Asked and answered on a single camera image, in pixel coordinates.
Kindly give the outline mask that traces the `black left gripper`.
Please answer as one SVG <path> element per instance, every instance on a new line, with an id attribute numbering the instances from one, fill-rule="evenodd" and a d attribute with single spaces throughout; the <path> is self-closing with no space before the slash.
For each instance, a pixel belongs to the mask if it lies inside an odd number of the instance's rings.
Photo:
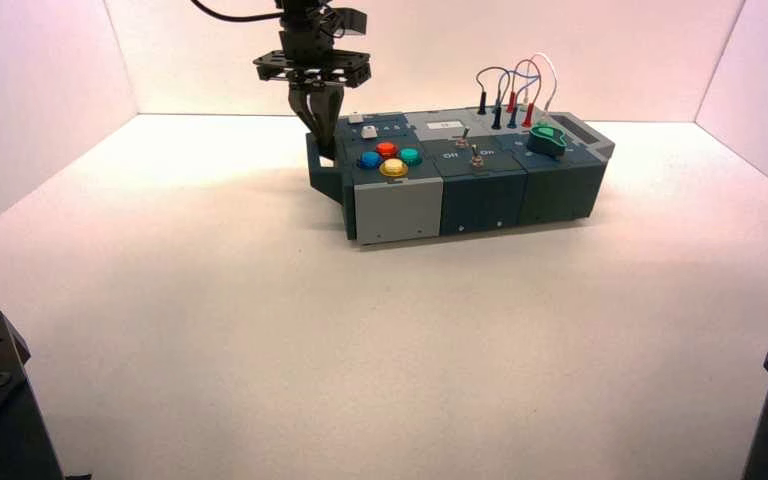
<path id="1" fill-rule="evenodd" d="M 274 50 L 255 58 L 253 64 L 262 81 L 341 85 L 313 90 L 291 87 L 288 94 L 292 111 L 314 135 L 319 155 L 334 159 L 344 87 L 357 88 L 371 78 L 370 58 L 368 53 L 331 50 L 312 62 L 302 62 Z"/>

